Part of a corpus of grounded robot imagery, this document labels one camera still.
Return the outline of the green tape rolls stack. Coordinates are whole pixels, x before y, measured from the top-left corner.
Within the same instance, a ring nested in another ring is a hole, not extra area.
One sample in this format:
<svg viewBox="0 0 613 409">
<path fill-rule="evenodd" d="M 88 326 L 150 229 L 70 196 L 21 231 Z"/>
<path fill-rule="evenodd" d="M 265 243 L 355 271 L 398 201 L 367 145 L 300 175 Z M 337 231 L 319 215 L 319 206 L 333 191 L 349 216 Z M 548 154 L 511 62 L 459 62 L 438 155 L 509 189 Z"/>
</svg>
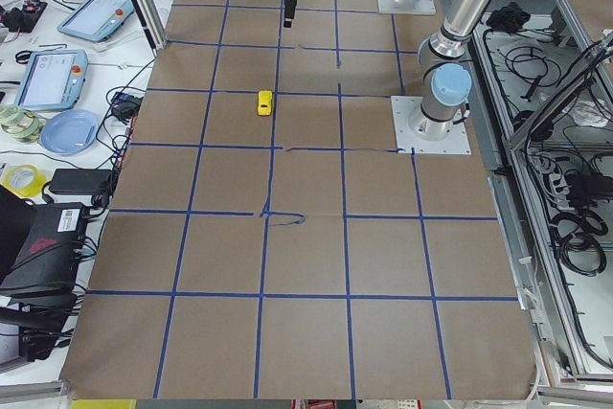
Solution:
<svg viewBox="0 0 613 409">
<path fill-rule="evenodd" d="M 44 123 L 32 111 L 14 104 L 1 106 L 1 128 L 15 141 L 28 144 L 37 142 Z"/>
</svg>

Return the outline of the yellow tape roll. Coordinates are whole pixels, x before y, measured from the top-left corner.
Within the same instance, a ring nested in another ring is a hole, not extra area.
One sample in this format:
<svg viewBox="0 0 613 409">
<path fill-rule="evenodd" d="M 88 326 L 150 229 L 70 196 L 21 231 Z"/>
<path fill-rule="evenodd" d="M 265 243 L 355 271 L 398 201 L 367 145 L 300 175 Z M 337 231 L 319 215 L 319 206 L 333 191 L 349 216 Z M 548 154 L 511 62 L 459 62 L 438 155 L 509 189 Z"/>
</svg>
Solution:
<svg viewBox="0 0 613 409">
<path fill-rule="evenodd" d="M 2 179 L 2 185 L 7 190 L 22 198 L 31 198 L 41 193 L 46 183 L 46 175 L 33 165 L 12 167 Z"/>
</svg>

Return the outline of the teach pendant tablet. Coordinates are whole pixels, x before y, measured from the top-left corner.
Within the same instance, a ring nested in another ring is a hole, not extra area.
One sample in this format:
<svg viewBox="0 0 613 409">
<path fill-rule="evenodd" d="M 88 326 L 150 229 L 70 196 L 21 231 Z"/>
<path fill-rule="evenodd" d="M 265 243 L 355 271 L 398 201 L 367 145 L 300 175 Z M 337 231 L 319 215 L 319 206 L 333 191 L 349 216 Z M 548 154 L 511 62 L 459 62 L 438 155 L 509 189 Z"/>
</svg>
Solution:
<svg viewBox="0 0 613 409">
<path fill-rule="evenodd" d="M 75 38 L 102 42 L 133 13 L 131 0 L 85 0 L 57 26 L 57 30 Z"/>
<path fill-rule="evenodd" d="M 73 108 L 84 85 L 88 63 L 83 50 L 33 52 L 15 104 L 31 111 Z"/>
</svg>

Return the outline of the yellow toy beetle car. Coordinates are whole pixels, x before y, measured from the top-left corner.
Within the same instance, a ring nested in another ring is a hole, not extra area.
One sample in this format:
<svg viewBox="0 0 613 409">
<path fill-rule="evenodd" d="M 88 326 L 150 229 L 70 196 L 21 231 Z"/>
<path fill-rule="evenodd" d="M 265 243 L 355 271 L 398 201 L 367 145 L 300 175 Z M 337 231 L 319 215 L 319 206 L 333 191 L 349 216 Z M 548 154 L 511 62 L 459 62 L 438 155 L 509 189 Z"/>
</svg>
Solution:
<svg viewBox="0 0 613 409">
<path fill-rule="evenodd" d="M 263 89 L 258 92 L 257 113 L 261 117 L 268 117 L 273 111 L 273 92 Z"/>
</svg>

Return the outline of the black computer box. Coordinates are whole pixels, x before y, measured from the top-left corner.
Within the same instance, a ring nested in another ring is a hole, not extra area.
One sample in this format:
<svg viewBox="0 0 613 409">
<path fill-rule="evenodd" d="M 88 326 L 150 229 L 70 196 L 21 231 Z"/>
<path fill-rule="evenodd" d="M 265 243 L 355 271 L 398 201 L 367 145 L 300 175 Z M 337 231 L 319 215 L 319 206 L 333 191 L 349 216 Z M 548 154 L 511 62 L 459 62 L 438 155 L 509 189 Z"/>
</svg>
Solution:
<svg viewBox="0 0 613 409">
<path fill-rule="evenodd" d="M 1 189 L 1 294 L 23 298 L 73 290 L 84 244 L 80 202 L 31 205 Z"/>
</svg>

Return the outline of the upper teach pendant tablet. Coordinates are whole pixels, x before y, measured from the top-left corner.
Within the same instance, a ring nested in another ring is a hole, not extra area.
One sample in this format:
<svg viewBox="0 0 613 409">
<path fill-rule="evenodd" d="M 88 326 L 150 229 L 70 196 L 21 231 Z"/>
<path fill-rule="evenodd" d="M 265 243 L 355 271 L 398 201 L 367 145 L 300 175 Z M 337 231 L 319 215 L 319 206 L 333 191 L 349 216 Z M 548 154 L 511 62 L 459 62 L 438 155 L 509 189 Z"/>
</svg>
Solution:
<svg viewBox="0 0 613 409">
<path fill-rule="evenodd" d="M 131 0 L 85 0 L 57 26 L 57 30 L 75 38 L 102 42 L 133 13 Z"/>
</svg>

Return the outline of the black power adapter brick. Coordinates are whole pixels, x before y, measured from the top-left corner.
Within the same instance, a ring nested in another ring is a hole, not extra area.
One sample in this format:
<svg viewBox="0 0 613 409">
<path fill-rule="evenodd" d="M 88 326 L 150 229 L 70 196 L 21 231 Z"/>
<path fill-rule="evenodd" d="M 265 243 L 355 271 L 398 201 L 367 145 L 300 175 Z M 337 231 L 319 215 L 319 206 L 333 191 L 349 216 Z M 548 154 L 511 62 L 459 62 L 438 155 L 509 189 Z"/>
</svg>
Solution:
<svg viewBox="0 0 613 409">
<path fill-rule="evenodd" d="M 94 195 L 108 189 L 111 170 L 58 169 L 48 190 L 54 194 Z"/>
</svg>

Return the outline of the light blue plate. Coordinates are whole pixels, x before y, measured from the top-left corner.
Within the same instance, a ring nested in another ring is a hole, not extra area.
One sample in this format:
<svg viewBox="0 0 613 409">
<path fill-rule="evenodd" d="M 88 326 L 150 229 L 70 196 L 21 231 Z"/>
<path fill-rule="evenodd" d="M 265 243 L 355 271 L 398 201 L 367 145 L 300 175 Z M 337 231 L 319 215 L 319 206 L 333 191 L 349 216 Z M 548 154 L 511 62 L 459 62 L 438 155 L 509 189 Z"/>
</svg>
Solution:
<svg viewBox="0 0 613 409">
<path fill-rule="evenodd" d="M 95 113 L 86 109 L 66 110 L 45 124 L 39 143 L 52 153 L 73 155 L 93 144 L 98 127 Z"/>
</svg>

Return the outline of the lower teach pendant tablet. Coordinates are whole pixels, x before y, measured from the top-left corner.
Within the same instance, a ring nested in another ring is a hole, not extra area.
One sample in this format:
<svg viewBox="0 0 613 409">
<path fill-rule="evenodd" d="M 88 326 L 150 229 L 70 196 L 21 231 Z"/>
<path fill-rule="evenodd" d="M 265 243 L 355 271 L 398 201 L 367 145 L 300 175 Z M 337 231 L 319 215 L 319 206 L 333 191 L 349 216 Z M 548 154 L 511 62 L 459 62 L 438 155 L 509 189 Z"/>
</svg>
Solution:
<svg viewBox="0 0 613 409">
<path fill-rule="evenodd" d="M 84 85 L 88 63 L 83 50 L 33 52 L 15 104 L 31 111 L 73 108 Z"/>
</svg>

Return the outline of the brown paper table cover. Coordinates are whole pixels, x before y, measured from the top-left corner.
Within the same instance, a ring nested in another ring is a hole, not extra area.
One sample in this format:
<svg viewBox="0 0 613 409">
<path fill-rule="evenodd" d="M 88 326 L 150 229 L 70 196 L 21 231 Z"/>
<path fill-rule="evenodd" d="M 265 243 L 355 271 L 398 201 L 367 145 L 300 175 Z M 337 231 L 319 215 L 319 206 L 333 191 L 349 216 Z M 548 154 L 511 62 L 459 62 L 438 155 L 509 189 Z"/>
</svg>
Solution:
<svg viewBox="0 0 613 409">
<path fill-rule="evenodd" d="M 481 155 L 396 147 L 442 16 L 174 0 L 61 376 L 74 398 L 524 398 Z M 258 92 L 273 111 L 257 113 Z"/>
</svg>

